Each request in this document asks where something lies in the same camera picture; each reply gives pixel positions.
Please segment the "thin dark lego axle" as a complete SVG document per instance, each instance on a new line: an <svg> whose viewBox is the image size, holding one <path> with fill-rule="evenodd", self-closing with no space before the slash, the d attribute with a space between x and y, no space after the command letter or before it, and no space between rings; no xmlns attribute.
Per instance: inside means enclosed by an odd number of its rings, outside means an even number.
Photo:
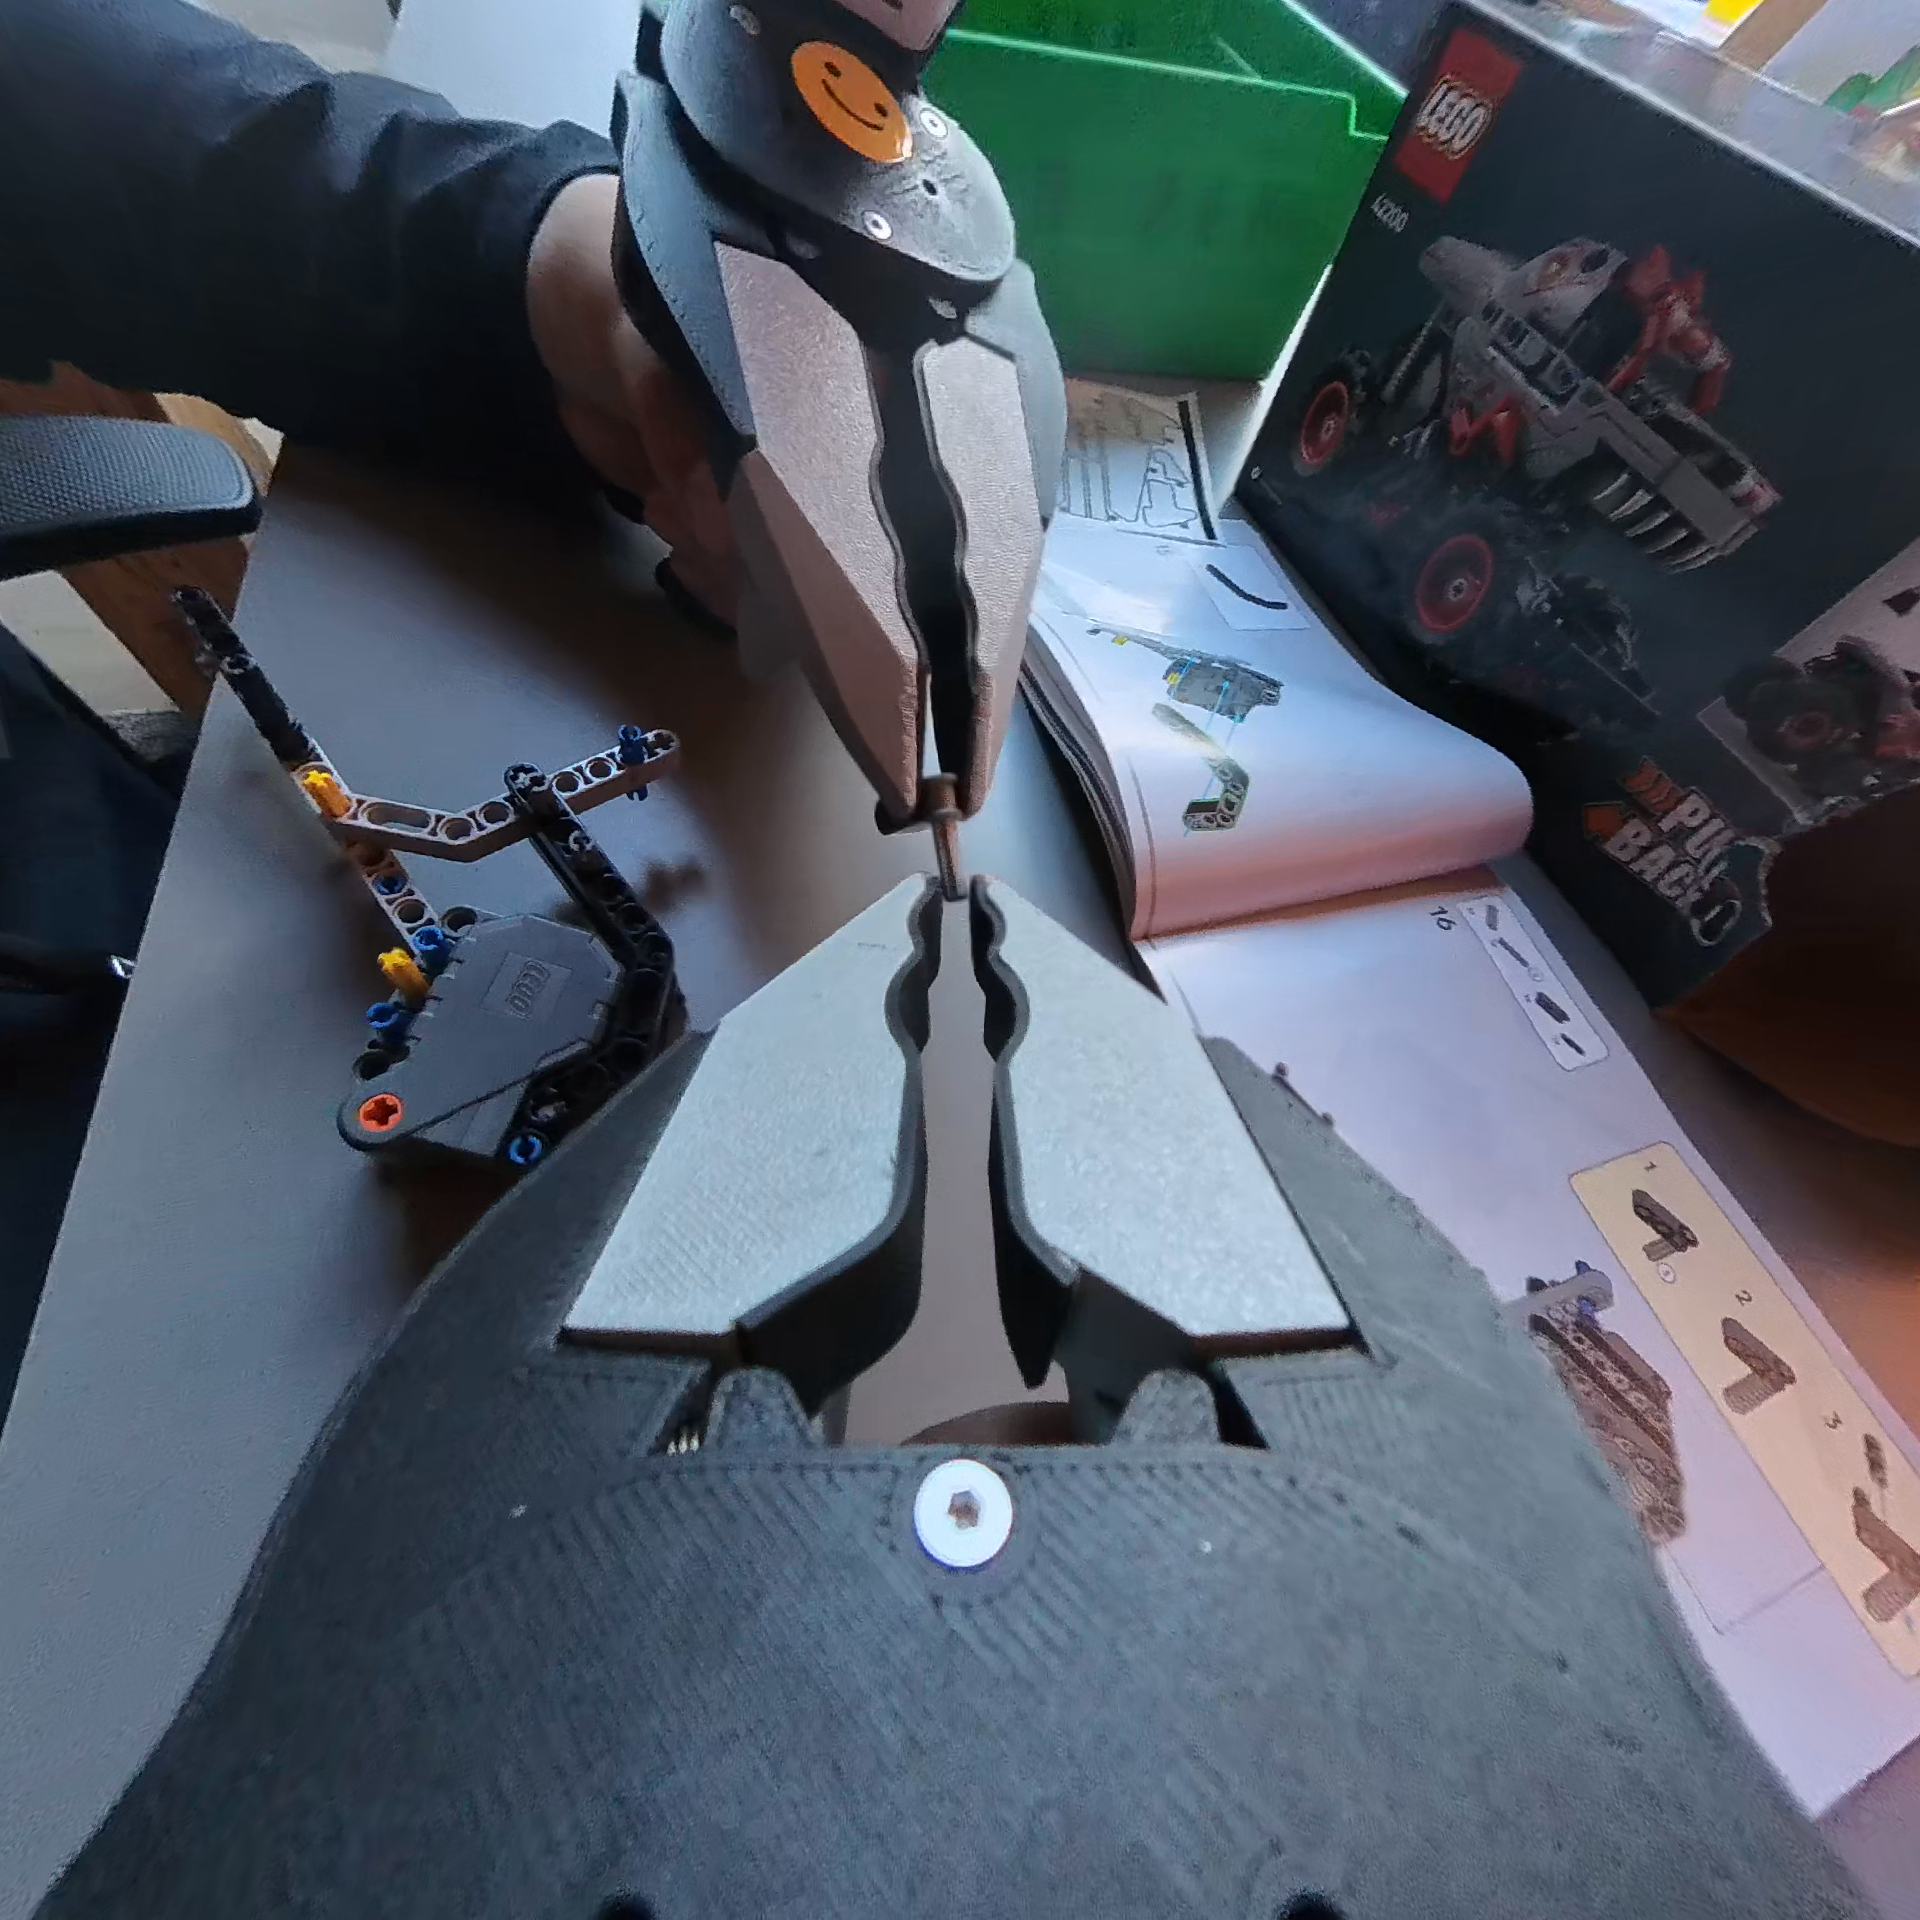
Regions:
<svg viewBox="0 0 1920 1920"><path fill-rule="evenodd" d="M914 806L907 813L900 813L887 799L877 799L874 802L874 827L882 833L926 830L929 853L935 853L935 875L941 881L942 901L960 901L965 894L964 850L960 850L964 806L960 806L952 773L936 770L936 773L923 777L917 785Z"/></svg>

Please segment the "green plastic bin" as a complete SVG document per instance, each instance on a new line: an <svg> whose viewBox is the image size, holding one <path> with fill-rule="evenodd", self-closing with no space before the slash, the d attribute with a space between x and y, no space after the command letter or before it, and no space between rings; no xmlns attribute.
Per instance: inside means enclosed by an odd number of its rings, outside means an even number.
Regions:
<svg viewBox="0 0 1920 1920"><path fill-rule="evenodd" d="M923 72L1069 371L1262 377L1405 85L1307 4L964 4Z"/></svg>

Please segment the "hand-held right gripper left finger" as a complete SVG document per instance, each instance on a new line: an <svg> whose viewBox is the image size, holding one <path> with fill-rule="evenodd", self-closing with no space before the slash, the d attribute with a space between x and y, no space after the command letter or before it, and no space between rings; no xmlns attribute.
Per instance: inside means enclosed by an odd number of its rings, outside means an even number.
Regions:
<svg viewBox="0 0 1920 1920"><path fill-rule="evenodd" d="M564 1338L777 1372L821 1412L912 1324L936 881L904 879L703 1038Z"/></svg>

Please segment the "person's left forearm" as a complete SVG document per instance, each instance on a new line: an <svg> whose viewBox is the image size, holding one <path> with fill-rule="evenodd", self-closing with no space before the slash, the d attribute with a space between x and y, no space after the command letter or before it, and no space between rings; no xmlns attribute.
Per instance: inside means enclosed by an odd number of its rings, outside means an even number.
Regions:
<svg viewBox="0 0 1920 1920"><path fill-rule="evenodd" d="M4 377L54 363L295 442L580 485L529 317L576 125L466 118L193 4L4 4Z"/></svg>

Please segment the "lego instruction booklet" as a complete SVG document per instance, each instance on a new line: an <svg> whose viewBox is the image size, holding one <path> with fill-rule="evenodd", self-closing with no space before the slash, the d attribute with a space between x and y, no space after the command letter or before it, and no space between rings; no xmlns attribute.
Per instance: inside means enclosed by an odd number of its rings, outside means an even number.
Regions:
<svg viewBox="0 0 1920 1920"><path fill-rule="evenodd" d="M1199 396L1073 377L1063 433L1028 697L1153 981L1519 1309L1791 1793L1913 1773L1917 1432L1495 875L1522 773L1221 516Z"/></svg>

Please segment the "dark lego set box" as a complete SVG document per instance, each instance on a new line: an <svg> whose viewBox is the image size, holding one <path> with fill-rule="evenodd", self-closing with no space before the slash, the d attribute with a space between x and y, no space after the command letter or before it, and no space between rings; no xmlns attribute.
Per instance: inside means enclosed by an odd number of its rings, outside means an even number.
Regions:
<svg viewBox="0 0 1920 1920"><path fill-rule="evenodd" d="M1917 1146L1917 233L1443 4L1240 471L1646 1003Z"/></svg>

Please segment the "grey and black lego assembly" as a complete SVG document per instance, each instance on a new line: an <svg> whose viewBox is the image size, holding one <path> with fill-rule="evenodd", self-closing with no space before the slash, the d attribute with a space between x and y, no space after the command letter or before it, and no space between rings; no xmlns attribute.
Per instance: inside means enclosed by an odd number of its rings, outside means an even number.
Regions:
<svg viewBox="0 0 1920 1920"><path fill-rule="evenodd" d="M497 796L457 808L370 796L201 587L173 590L173 608L382 916L385 993L367 1012L338 1139L380 1163L542 1164L683 1032L668 932L585 827L587 808L639 799L665 777L680 737L624 724L557 770L505 766ZM433 908L404 860L480 860L514 844L542 858L569 919Z"/></svg>

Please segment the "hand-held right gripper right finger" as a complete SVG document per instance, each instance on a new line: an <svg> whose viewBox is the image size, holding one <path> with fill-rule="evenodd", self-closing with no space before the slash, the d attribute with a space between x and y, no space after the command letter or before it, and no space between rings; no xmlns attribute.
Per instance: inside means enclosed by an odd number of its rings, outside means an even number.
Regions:
<svg viewBox="0 0 1920 1920"><path fill-rule="evenodd" d="M1024 1383L1355 1338L1327 1264L1184 1015L1009 884L971 891L993 1059L998 1314Z"/></svg>

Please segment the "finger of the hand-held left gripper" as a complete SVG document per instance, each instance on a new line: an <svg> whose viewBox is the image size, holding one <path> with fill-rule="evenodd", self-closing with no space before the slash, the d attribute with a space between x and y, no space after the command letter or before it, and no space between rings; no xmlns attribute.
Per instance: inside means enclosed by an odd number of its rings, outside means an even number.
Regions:
<svg viewBox="0 0 1920 1920"><path fill-rule="evenodd" d="M977 340L917 356L929 553L917 587L935 770L960 813L997 777L1020 683L1045 522L1020 367Z"/></svg>
<svg viewBox="0 0 1920 1920"><path fill-rule="evenodd" d="M926 757L947 569L882 499L867 348L779 257L715 240L715 269L754 441L729 488L740 662L808 680L884 830L947 827L947 777Z"/></svg>

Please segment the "person's left hand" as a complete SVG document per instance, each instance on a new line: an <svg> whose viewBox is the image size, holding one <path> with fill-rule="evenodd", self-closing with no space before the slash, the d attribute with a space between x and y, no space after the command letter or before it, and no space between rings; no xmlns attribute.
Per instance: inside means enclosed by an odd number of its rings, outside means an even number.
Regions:
<svg viewBox="0 0 1920 1920"><path fill-rule="evenodd" d="M618 175L569 178L539 218L522 274L529 335L585 464L637 497L671 579L733 622L740 564L707 471L703 415L630 322L612 269Z"/></svg>

